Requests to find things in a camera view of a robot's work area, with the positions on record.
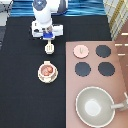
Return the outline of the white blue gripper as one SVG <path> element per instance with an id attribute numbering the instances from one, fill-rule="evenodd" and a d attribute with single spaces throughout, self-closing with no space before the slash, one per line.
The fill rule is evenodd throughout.
<path id="1" fill-rule="evenodd" d="M 55 39 L 55 36 L 53 35 L 52 32 L 46 32 L 44 31 L 43 32 L 43 40 L 54 40 Z"/>

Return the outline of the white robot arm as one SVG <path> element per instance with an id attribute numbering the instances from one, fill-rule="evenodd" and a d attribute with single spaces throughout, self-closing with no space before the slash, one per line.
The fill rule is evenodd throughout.
<path id="1" fill-rule="evenodd" d="M 63 14 L 68 8 L 68 0 L 33 0 L 35 20 L 31 30 L 34 38 L 54 39 L 63 34 L 63 26 L 54 24 L 52 15 Z"/>

